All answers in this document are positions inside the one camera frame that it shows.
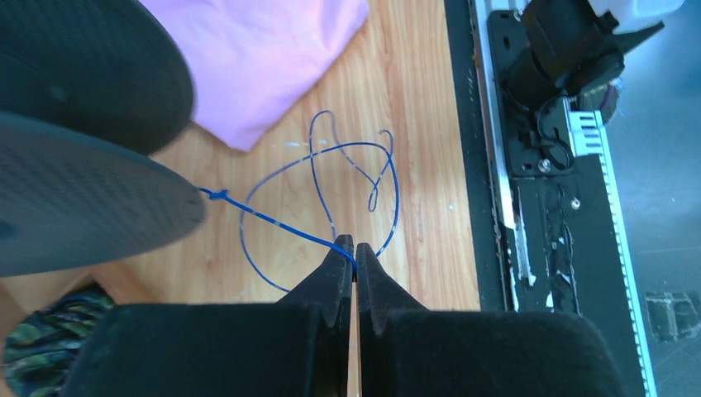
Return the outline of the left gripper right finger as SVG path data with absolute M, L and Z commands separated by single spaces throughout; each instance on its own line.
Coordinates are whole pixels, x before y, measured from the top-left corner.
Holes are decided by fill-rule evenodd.
M 567 313 L 437 311 L 356 249 L 364 396 L 624 396 L 587 320 Z

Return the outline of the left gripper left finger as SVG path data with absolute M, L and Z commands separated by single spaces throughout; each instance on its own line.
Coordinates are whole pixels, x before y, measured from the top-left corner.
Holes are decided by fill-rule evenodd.
M 126 304 L 98 322 L 64 396 L 344 396 L 348 235 L 270 304 Z

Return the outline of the black cable spool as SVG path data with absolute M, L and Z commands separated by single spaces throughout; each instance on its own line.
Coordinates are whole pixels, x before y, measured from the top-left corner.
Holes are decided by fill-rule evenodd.
M 184 58 L 140 2 L 2 2 L 2 276 L 117 261 L 194 231 L 201 194 L 153 159 L 192 110 Z

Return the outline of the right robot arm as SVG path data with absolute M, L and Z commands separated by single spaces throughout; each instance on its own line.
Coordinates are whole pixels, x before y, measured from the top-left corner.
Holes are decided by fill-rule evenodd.
M 521 23 L 527 46 L 509 67 L 504 88 L 535 112 L 617 78 L 624 57 L 663 29 L 681 1 L 530 1 Z

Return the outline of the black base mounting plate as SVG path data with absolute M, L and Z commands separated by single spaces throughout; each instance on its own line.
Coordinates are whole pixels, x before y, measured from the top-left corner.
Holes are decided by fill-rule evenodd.
M 610 347 L 630 396 L 656 394 L 604 113 L 615 80 L 535 112 L 504 88 L 530 1 L 448 1 L 446 21 L 484 309 L 571 313 Z

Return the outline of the wooden compartment tray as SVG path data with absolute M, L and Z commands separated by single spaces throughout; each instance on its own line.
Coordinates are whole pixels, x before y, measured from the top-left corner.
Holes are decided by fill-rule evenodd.
M 118 304 L 156 303 L 158 299 L 122 261 L 72 270 L 1 278 L 1 339 L 30 313 L 64 295 L 96 283 Z

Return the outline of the rolled green floral tie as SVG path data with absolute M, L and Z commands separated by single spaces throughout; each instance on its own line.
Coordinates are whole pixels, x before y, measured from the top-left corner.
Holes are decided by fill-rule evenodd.
M 97 284 L 36 310 L 11 330 L 2 369 L 16 396 L 58 396 L 79 350 L 115 301 Z

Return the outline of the pink cloth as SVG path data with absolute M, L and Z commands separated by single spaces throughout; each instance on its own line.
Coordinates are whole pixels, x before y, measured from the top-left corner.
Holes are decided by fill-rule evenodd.
M 366 1 L 144 1 L 180 49 L 193 121 L 250 151 L 365 24 Z

